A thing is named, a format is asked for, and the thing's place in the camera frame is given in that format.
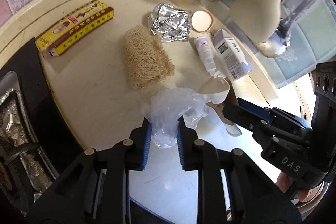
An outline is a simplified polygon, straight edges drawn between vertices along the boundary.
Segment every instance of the metal screw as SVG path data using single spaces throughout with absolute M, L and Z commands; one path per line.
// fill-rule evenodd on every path
M 202 146 L 202 145 L 204 145 L 204 141 L 201 140 L 201 139 L 197 139 L 197 140 L 194 141 L 194 144 L 197 145 L 197 146 Z
M 130 146 L 133 144 L 133 141 L 131 139 L 126 139 L 123 141 L 123 145 L 125 146 Z
M 95 150 L 91 147 L 84 150 L 84 154 L 87 155 L 87 156 L 92 155 L 94 152 L 95 152 Z
M 243 150 L 239 149 L 239 148 L 235 148 L 233 150 L 233 154 L 237 155 L 237 156 L 241 156 L 242 154 L 244 154 Z

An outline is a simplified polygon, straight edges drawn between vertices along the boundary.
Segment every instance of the small plastic bottle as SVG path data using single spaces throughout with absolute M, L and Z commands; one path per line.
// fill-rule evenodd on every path
M 206 36 L 201 36 L 195 38 L 195 45 L 199 54 L 200 59 L 202 60 L 207 72 L 211 75 L 214 75 L 216 72 L 216 65 L 213 61 L 213 52 L 209 45 L 208 39 Z

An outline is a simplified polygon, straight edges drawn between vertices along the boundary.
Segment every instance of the crumpled translucent plastic bag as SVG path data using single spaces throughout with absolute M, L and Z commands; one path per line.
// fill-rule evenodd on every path
M 172 148 L 176 143 L 178 119 L 183 116 L 186 127 L 196 129 L 199 120 L 209 113 L 202 94 L 189 88 L 162 90 L 144 105 L 144 115 L 152 124 L 152 140 L 159 148 Z

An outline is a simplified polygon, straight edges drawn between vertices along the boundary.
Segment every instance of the loofah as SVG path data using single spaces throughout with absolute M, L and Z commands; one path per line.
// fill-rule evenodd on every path
M 139 25 L 128 30 L 122 47 L 132 88 L 140 89 L 174 74 L 174 65 L 160 38 L 151 35 L 146 27 Z

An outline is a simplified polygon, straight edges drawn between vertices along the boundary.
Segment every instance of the yellow box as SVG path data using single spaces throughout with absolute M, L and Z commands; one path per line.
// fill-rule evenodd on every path
M 114 16 L 113 8 L 101 0 L 92 0 L 72 11 L 36 39 L 43 54 L 61 55 L 83 36 Z

